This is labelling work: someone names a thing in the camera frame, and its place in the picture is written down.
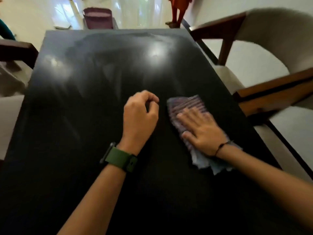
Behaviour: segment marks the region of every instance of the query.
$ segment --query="orange clothing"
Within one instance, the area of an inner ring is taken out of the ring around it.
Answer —
[[[189,3],[193,0],[169,0],[173,7],[176,7],[180,11],[187,10]]]

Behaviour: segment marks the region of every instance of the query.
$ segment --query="green watch strap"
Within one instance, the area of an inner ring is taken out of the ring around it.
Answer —
[[[126,153],[122,150],[112,147],[108,153],[105,161],[123,169],[126,172],[132,172],[137,163],[137,158],[129,153]]]

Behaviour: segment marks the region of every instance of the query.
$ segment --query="black bracelet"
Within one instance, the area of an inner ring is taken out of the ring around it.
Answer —
[[[221,144],[218,146],[218,148],[217,148],[216,153],[215,153],[214,156],[216,157],[218,151],[219,151],[222,147],[224,147],[224,145],[230,144],[230,143],[232,143],[232,142],[233,142],[233,140],[229,140],[229,141],[227,141],[226,143],[221,143]]]

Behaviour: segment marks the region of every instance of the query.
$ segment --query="purple striped cloth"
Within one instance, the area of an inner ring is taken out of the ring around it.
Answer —
[[[173,97],[167,100],[167,109],[170,121],[174,125],[174,127],[178,130],[179,136],[181,137],[186,147],[190,151],[193,164],[196,165],[198,169],[211,167],[214,175],[216,175],[217,173],[221,172],[224,169],[226,169],[227,171],[231,171],[233,167],[230,166],[227,162],[218,158],[206,157],[203,153],[195,149],[195,147],[190,142],[182,138],[182,133],[185,132],[187,129],[178,121],[177,114],[181,113],[184,108],[192,107],[197,107],[202,113],[207,112],[204,102],[198,95],[189,98]]]

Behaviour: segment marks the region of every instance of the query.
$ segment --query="glossy table surface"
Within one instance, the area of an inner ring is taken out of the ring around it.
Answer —
[[[147,89],[156,129],[127,176],[108,234],[305,233],[233,170],[198,170],[170,124],[166,100],[199,94],[246,152],[278,166],[183,29],[48,31],[0,173],[0,234],[56,234],[122,134],[123,106]]]

